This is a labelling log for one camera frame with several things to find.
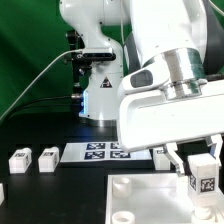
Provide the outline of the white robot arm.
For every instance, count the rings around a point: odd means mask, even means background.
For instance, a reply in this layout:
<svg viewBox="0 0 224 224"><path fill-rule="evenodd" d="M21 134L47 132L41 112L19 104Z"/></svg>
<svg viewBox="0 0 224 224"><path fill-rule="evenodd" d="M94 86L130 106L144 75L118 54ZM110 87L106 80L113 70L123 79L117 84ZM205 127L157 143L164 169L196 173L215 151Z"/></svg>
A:
<svg viewBox="0 0 224 224"><path fill-rule="evenodd" d="M127 152L163 148L179 175L180 143L204 139L219 157L224 80L213 72L223 36L206 1L60 0L60 13L91 72L83 120L116 125Z"/></svg>

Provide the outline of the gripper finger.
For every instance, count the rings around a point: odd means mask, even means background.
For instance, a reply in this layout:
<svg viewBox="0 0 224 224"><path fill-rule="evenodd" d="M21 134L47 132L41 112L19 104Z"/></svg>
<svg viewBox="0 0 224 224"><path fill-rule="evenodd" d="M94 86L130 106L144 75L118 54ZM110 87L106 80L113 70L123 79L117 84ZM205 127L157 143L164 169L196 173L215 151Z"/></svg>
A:
<svg viewBox="0 0 224 224"><path fill-rule="evenodd" d="M210 155L216 160L219 160L223 145L222 136L220 134L208 136L206 138L206 143L207 146L210 148Z"/></svg>
<svg viewBox="0 0 224 224"><path fill-rule="evenodd" d="M177 144L167 143L163 146L163 149L164 149L165 156L175 166L177 175L179 177L184 176L185 175L184 163L177 154L177 150L178 150Z"/></svg>

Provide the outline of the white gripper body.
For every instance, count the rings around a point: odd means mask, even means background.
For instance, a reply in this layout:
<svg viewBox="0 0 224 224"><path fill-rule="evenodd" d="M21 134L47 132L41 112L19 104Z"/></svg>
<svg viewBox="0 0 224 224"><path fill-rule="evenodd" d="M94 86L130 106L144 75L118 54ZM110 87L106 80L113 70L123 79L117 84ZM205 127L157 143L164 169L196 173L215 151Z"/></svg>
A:
<svg viewBox="0 0 224 224"><path fill-rule="evenodd" d="M132 152L224 134L224 80L208 82L198 97L167 101L153 90L126 96L120 104L117 135Z"/></svg>

